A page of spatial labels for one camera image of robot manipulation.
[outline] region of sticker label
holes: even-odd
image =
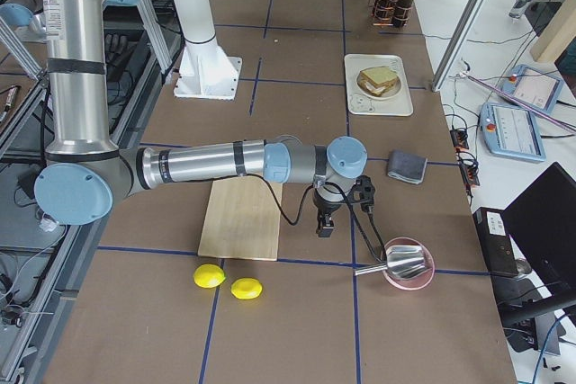
[[[506,231],[504,230],[504,222],[499,213],[493,213],[491,211],[486,212],[486,219],[488,223],[488,231],[494,236],[505,236]]]
[[[44,15],[46,16],[46,39],[64,40],[64,7],[61,0],[44,0]]]

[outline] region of black tape band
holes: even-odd
[[[120,160],[126,165],[128,173],[130,173],[130,191],[131,191],[132,188],[134,187],[134,173],[132,172],[132,167],[130,166],[130,164],[128,163],[128,161],[124,156],[120,155]]]
[[[202,42],[194,42],[193,40],[186,40],[186,42],[190,42],[191,44],[196,44],[196,45],[202,45],[202,44],[207,44],[208,42],[210,42],[214,38],[216,38],[216,33],[214,33],[214,36],[212,36],[209,40],[203,40]]]
[[[48,72],[60,74],[106,74],[106,65],[101,62],[91,62],[89,60],[76,60],[74,58],[49,58]]]
[[[164,183],[172,183],[174,181],[170,175],[170,166],[168,165],[169,156],[170,150],[162,150],[158,153],[158,169],[160,170],[162,182]]]
[[[242,141],[234,141],[232,143],[234,149],[234,164],[236,164],[236,174],[245,175],[246,167],[244,166],[244,143]]]
[[[326,177],[326,165],[328,164],[328,155],[326,154],[325,146],[314,146],[316,151],[316,166],[314,168],[314,175]]]
[[[118,150],[103,153],[90,153],[87,155],[66,155],[61,153],[46,152],[46,158],[54,162],[97,162],[114,159],[119,155],[120,152]]]
[[[140,186],[143,189],[150,189],[148,184],[146,183],[146,177],[144,177],[144,164],[142,161],[144,160],[144,151],[146,149],[139,148],[138,153],[136,154],[136,175],[138,176],[138,181],[140,182]]]

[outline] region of pink bowl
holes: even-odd
[[[400,288],[401,290],[421,290],[424,287],[426,287],[427,285],[429,285],[429,283],[432,282],[432,278],[434,278],[434,270],[436,269],[436,267],[434,266],[434,260],[432,259],[432,255],[426,249],[426,247],[424,245],[422,245],[420,242],[417,242],[416,240],[414,240],[413,238],[396,237],[396,238],[393,238],[390,242],[388,242],[386,244],[386,249],[388,249],[390,246],[395,246],[395,245],[422,246],[422,250],[424,252],[424,260],[430,269],[428,271],[420,274],[420,276],[418,276],[414,279],[407,280],[407,281],[395,279],[393,276],[388,274],[388,272],[383,271],[382,273],[384,273],[384,277],[386,278],[386,280],[389,283],[391,283],[394,287]]]

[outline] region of wooden cutting board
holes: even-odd
[[[282,185],[271,183],[282,202]],[[275,261],[280,211],[264,182],[237,177],[212,184],[200,256]]]

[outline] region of white table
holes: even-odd
[[[416,0],[418,17],[422,26],[427,43],[427,51],[430,62],[434,70],[442,58],[448,40],[433,38],[432,36],[451,37],[460,15],[468,0]],[[488,0],[481,10],[481,13],[468,35],[469,40],[480,41],[502,41],[520,37],[532,31],[532,26],[522,17],[518,21],[513,21],[508,16],[508,11],[514,4],[514,0]],[[519,61],[512,64],[528,64],[545,72],[554,71],[554,64],[536,63],[529,53],[529,48],[536,42],[533,39],[534,33],[530,33],[524,38],[514,40],[506,44],[481,44],[467,41],[463,45],[461,58],[471,67],[470,74],[478,78],[493,76],[504,76],[508,73],[506,69],[510,60],[525,41],[530,44],[519,58]],[[456,62],[451,70],[450,76],[456,76],[464,70],[462,62]],[[455,89],[457,93],[456,101],[473,112],[479,112],[480,107],[486,102],[489,91],[483,89],[469,80],[446,80],[440,93],[443,103],[454,107],[455,113],[464,117],[468,125],[474,125],[476,118],[455,106]],[[493,102],[502,102],[493,95],[490,99]],[[565,86],[562,90],[561,101],[576,103],[571,91]],[[445,107],[445,112],[452,112],[449,107]],[[576,109],[556,105],[553,111],[555,118],[570,123],[576,122]],[[461,121],[454,119],[454,125],[463,126]],[[566,132],[551,125],[550,123],[538,120],[538,126],[543,135],[564,135]],[[544,150],[547,156],[545,162],[532,164],[517,161],[509,158],[502,158],[492,155],[486,148],[482,137],[476,139],[476,130],[469,129],[471,151],[476,154],[480,163],[479,178],[481,186],[473,190],[472,210],[478,207],[493,207],[505,209],[538,175],[540,175],[552,162],[558,161],[564,169],[576,178],[576,138],[545,139]],[[531,275],[535,286],[542,282],[535,275]],[[546,297],[549,292],[546,289],[540,290]],[[571,341],[576,341],[576,329],[568,319],[562,321],[562,325],[567,329],[565,336]],[[552,372],[550,369],[541,369],[538,373],[537,383],[551,383],[557,381],[573,382],[576,380],[576,347],[561,344],[562,355],[559,358],[548,358],[550,365],[561,365],[562,367]],[[534,367],[536,365],[537,352],[529,351],[516,353],[510,348],[510,355],[514,362],[517,378],[521,381],[531,382]]]

